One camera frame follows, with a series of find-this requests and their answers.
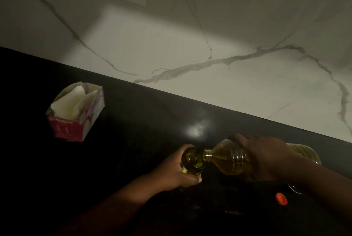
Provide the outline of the person's right forearm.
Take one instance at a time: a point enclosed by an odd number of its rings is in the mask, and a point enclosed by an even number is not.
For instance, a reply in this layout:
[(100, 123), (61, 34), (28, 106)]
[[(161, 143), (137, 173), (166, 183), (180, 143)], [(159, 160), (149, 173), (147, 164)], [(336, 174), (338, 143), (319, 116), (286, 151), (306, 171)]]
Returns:
[(309, 191), (352, 222), (352, 180), (293, 153), (280, 174), (288, 183)]

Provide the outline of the person's left forearm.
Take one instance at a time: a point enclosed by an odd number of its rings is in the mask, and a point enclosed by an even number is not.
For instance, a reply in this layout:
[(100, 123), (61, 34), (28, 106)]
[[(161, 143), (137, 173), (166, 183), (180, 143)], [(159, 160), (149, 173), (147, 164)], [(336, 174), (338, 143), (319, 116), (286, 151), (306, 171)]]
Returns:
[(140, 176), (50, 236), (116, 235), (150, 198), (162, 191), (164, 188), (155, 176)]

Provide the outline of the orange bottle cap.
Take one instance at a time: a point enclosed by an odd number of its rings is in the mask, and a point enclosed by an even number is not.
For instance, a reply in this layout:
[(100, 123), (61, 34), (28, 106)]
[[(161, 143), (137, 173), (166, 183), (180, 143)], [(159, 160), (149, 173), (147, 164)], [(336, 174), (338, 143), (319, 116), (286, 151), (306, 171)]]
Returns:
[(282, 193), (276, 193), (275, 199), (279, 203), (279, 205), (282, 205), (282, 206), (288, 205), (288, 200), (287, 200), (286, 196)]

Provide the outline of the person's left hand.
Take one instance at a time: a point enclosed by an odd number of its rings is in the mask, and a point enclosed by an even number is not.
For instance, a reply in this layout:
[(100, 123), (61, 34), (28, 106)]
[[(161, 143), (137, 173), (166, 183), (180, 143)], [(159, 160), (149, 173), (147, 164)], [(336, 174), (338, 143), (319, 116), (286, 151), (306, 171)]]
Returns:
[(182, 155), (190, 147), (193, 145), (182, 145), (148, 174), (151, 190), (154, 194), (181, 186), (194, 186), (202, 182), (201, 176), (187, 174), (181, 170)]

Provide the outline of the small glass oil bottle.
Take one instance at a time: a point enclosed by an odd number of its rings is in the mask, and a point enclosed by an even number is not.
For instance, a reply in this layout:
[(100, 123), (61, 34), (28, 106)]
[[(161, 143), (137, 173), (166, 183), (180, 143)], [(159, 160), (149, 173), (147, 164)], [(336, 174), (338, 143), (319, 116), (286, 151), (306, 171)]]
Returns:
[(205, 168), (203, 154), (203, 150), (196, 147), (187, 151), (187, 153), (185, 152), (180, 163), (181, 171), (186, 174), (200, 176)]

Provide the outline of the person's right hand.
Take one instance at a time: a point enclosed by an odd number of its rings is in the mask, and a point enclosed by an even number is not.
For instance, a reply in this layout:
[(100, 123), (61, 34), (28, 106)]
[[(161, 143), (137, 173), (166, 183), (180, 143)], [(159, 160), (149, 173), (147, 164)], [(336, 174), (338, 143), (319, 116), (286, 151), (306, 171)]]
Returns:
[[(260, 136), (259, 142), (260, 156), (254, 156), (257, 159), (259, 170), (265, 171), (265, 174), (277, 176), (279, 179), (277, 181), (292, 180), (297, 163), (302, 159), (302, 156), (295, 153), (284, 141), (278, 138)], [(270, 180), (250, 179), (249, 181)]]

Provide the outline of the large clear oil bottle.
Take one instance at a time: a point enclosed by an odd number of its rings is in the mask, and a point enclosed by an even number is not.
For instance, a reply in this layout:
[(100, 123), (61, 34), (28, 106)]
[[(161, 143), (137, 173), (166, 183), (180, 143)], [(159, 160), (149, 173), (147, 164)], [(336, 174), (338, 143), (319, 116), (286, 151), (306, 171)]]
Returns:
[[(322, 166), (319, 155), (309, 146), (296, 143), (286, 143), (286, 145), (295, 153)], [(259, 170), (257, 159), (235, 140), (225, 139), (213, 149), (201, 151), (198, 165), (205, 166), (209, 162), (225, 175), (244, 175), (248, 180), (279, 180), (277, 176), (265, 174), (265, 171)], [(288, 184), (288, 186), (293, 192), (302, 194), (297, 185)]]

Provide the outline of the white paper wrap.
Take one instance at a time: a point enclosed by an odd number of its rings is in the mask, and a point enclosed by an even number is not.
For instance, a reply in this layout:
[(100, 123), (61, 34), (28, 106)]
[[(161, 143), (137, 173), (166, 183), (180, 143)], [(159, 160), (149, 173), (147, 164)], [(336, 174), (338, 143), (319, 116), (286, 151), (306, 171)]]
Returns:
[(83, 110), (89, 105), (96, 95), (97, 90), (85, 92), (83, 86), (76, 86), (67, 94), (55, 100), (50, 110), (55, 117), (65, 120), (77, 120)]

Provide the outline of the red and white carton box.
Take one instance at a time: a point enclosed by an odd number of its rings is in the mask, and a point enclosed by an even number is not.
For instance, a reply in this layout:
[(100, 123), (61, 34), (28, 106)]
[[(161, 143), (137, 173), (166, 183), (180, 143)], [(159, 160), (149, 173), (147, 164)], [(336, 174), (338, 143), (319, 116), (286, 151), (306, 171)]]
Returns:
[(76, 86), (83, 86), (86, 93), (97, 90), (92, 102), (86, 106), (77, 120), (65, 120), (55, 117), (50, 106), (46, 111), (46, 117), (56, 138), (73, 142), (83, 142), (99, 114), (105, 107), (103, 87), (91, 83), (77, 82), (64, 88), (54, 99), (58, 100)]

